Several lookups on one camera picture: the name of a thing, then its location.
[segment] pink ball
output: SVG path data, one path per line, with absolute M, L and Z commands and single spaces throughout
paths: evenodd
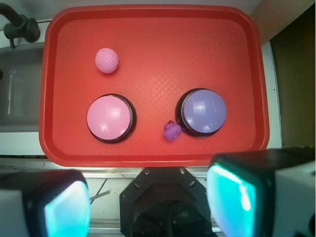
M 119 57 L 114 50 L 101 48 L 95 56 L 95 64 L 101 72 L 112 73 L 118 68 Z

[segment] small purple figure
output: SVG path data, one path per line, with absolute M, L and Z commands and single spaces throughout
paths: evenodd
M 164 127 L 164 137 L 168 142 L 173 142 L 178 139 L 182 132 L 182 127 L 178 124 L 174 124 L 173 121 L 169 121 Z

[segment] stainless steel sink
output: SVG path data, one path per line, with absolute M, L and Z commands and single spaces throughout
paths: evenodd
M 44 43 L 0 49 L 0 132 L 39 130 Z

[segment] teal light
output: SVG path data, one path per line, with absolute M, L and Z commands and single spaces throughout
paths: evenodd
M 48 237 L 84 237 L 90 225 L 87 185 L 73 182 L 44 208 Z
M 207 200 L 226 236 L 254 236 L 255 187 L 215 163 L 207 172 Z

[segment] black faucet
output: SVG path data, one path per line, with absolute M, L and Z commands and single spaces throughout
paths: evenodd
M 5 3 L 0 3 L 0 14 L 10 21 L 4 26 L 3 31 L 5 37 L 10 40 L 11 48 L 14 48 L 14 38 L 23 37 L 29 43 L 39 39 L 40 29 L 35 19 L 28 19 L 25 15 L 19 15 Z

